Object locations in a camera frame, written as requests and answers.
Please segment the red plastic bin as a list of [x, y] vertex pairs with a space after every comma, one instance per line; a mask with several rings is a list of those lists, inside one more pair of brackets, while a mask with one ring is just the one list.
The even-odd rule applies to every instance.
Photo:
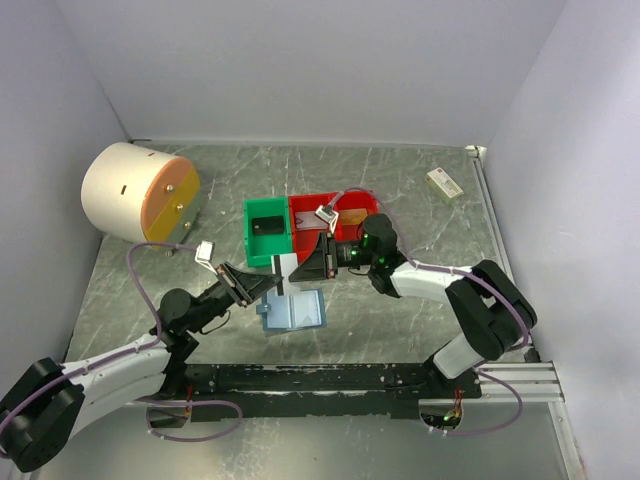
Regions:
[[293, 251], [297, 254], [299, 263], [302, 263], [312, 252], [316, 246], [319, 234], [323, 231], [328, 231], [329, 229], [327, 225], [324, 230], [297, 230], [294, 224], [294, 213], [297, 211], [315, 212], [319, 206], [327, 205], [331, 199], [331, 192], [291, 195], [288, 197], [292, 246]]
[[336, 237], [341, 241], [359, 240], [366, 217], [379, 211], [377, 200], [370, 191], [344, 193], [333, 205], [333, 210], [338, 213]]

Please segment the green plastic bin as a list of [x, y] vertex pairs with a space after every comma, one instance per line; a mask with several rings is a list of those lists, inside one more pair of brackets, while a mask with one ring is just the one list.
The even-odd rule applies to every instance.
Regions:
[[285, 196], [244, 201], [244, 244], [251, 268], [270, 266], [273, 255], [293, 252], [289, 206]]

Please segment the white magnetic stripe card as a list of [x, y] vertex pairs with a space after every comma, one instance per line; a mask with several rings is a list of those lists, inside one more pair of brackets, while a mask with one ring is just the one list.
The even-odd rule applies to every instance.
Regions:
[[324, 230], [327, 227], [327, 223], [320, 219], [314, 211], [295, 212], [294, 224], [297, 230]]

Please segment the blue card holder wallet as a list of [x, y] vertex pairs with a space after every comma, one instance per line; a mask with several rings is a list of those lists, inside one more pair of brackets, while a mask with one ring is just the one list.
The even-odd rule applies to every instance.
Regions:
[[256, 314], [261, 317], [263, 330], [270, 333], [317, 329], [327, 324], [321, 289], [284, 295], [269, 291], [256, 306]]

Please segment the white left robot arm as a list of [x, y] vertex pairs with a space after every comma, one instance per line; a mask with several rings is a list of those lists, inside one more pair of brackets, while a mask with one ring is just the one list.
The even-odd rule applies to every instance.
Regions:
[[233, 306], [246, 308], [281, 283], [273, 273], [223, 263], [217, 281], [194, 296], [181, 288], [152, 310], [155, 326], [131, 343], [84, 361], [32, 364], [1, 401], [1, 456], [22, 472], [54, 458], [83, 428], [138, 399], [168, 400], [187, 385], [195, 334]]

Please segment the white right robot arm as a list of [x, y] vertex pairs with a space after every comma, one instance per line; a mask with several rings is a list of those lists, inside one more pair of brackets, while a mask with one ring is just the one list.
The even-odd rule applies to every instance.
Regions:
[[537, 316], [507, 274], [494, 261], [471, 267], [438, 266], [404, 255], [391, 219], [367, 216], [355, 241], [318, 236], [308, 257], [288, 276], [292, 283], [328, 280], [341, 268], [366, 266], [374, 289], [392, 298], [420, 298], [451, 307], [461, 333], [426, 362], [424, 384], [443, 398], [459, 376], [485, 361], [499, 359], [528, 343]]

